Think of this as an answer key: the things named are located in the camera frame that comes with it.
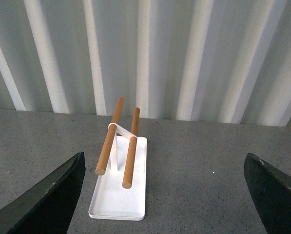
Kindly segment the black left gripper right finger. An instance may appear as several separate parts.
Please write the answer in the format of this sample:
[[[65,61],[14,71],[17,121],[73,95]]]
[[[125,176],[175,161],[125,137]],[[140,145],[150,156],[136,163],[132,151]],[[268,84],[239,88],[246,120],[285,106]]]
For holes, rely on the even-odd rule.
[[[244,177],[267,233],[291,234],[291,176],[248,153]]]

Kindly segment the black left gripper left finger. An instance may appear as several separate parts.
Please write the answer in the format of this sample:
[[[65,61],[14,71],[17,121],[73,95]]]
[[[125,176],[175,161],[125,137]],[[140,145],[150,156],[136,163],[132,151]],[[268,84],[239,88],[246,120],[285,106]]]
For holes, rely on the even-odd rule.
[[[81,152],[0,209],[0,234],[67,233],[84,176],[85,158]]]

